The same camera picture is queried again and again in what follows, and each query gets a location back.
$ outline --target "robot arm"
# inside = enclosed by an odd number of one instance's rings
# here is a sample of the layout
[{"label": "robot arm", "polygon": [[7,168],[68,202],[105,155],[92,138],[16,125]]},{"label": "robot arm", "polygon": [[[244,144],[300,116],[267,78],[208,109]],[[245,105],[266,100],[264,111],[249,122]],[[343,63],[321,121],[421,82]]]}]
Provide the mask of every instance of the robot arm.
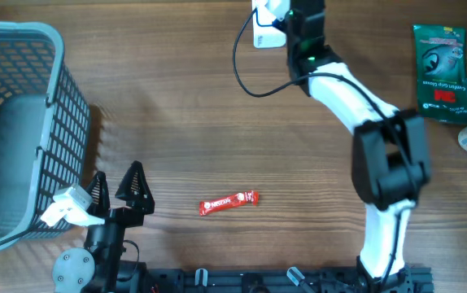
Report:
[{"label": "robot arm", "polygon": [[[291,80],[311,75],[299,84],[305,94],[324,103],[354,135],[352,180],[366,207],[358,267],[371,291],[383,291],[389,276],[405,266],[408,218],[417,205],[418,191],[430,179],[423,120],[416,112],[399,112],[372,94],[325,45],[323,0],[269,0],[259,5],[276,16],[273,26],[286,34]],[[399,151],[387,154],[388,142]]]}]

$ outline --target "white bracket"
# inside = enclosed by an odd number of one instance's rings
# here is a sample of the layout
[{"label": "white bracket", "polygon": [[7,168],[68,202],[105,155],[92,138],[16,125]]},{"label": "white bracket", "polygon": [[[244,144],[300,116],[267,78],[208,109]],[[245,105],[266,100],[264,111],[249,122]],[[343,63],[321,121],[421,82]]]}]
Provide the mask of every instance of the white bracket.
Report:
[{"label": "white bracket", "polygon": [[286,44],[286,35],[274,27],[266,27],[276,19],[264,5],[266,2],[267,0],[251,0],[251,9],[257,7],[257,13],[253,15],[253,46],[258,49],[282,47]]},{"label": "white bracket", "polygon": [[49,227],[56,225],[62,218],[79,226],[105,224],[102,218],[87,213],[86,210],[93,202],[93,198],[77,184],[58,190],[53,200],[55,202],[40,217]]},{"label": "white bracket", "polygon": [[291,0],[268,0],[265,6],[278,20],[283,21],[286,13],[291,9]]}]

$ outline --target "wooden table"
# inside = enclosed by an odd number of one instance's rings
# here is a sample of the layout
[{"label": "wooden table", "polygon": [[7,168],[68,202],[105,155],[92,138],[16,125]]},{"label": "wooden table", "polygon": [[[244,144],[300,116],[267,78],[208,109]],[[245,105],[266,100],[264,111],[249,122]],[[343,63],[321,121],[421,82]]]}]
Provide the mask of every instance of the wooden table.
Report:
[{"label": "wooden table", "polygon": [[[330,1],[328,9],[329,44],[399,107],[416,103],[411,25],[467,28],[467,1]],[[84,182],[102,170],[114,194],[130,163],[143,162],[156,210],[126,238],[150,268],[354,265],[362,248],[346,129],[298,88],[257,99],[235,81],[232,45],[249,12],[244,2],[0,7],[0,20],[47,22],[63,34],[93,110]],[[248,30],[238,52],[247,86],[288,81],[285,54],[254,49]],[[467,292],[467,153],[459,126],[426,127],[433,180],[404,255],[433,268],[437,292]],[[199,200],[250,189],[261,193],[258,207],[199,217]],[[84,238],[74,229],[1,251],[0,292],[53,291],[56,257]]]}]

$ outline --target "black clamp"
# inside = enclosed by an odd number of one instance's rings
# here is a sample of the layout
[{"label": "black clamp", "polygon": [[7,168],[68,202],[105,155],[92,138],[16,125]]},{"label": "black clamp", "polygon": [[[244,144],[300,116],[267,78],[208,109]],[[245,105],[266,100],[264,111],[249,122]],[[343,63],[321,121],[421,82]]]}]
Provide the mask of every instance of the black clamp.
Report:
[{"label": "black clamp", "polygon": [[129,208],[110,208],[109,191],[103,172],[94,176],[85,191],[94,200],[89,207],[89,214],[104,218],[105,223],[91,225],[87,230],[84,249],[93,256],[96,269],[83,292],[113,292],[116,291],[117,284],[128,284],[121,281],[123,278],[118,278],[119,272],[125,267],[132,266],[126,277],[146,270],[138,262],[127,265],[120,258],[124,251],[125,230],[143,226],[145,215],[154,212],[154,198],[146,184],[143,166],[137,161],[132,163],[116,192],[116,198],[126,201]]},{"label": "black clamp", "polygon": [[[355,128],[351,177],[356,193],[365,203],[385,211],[403,199],[418,201],[418,190],[430,180],[430,160],[423,118],[415,110],[398,112],[389,119],[408,158],[387,151],[392,142],[384,121],[366,122]],[[416,188],[413,188],[410,172]]]},{"label": "black clamp", "polygon": [[[324,0],[291,0],[290,11],[283,21],[275,20],[273,27],[286,34],[288,68],[292,81],[315,72],[320,66],[340,63],[342,58],[325,45]],[[301,81],[309,97],[308,81]]]}]

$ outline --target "red candy bar wrapper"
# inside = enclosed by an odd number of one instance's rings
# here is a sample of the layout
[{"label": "red candy bar wrapper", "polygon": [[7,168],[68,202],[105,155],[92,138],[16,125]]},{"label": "red candy bar wrapper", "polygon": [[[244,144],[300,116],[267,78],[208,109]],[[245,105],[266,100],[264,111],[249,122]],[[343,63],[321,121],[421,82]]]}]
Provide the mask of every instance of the red candy bar wrapper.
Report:
[{"label": "red candy bar wrapper", "polygon": [[221,199],[200,202],[199,215],[206,216],[213,212],[219,212],[229,208],[240,207],[247,203],[253,203],[253,205],[257,205],[258,202],[259,192],[250,190],[247,192],[238,193],[236,195],[225,196]]}]

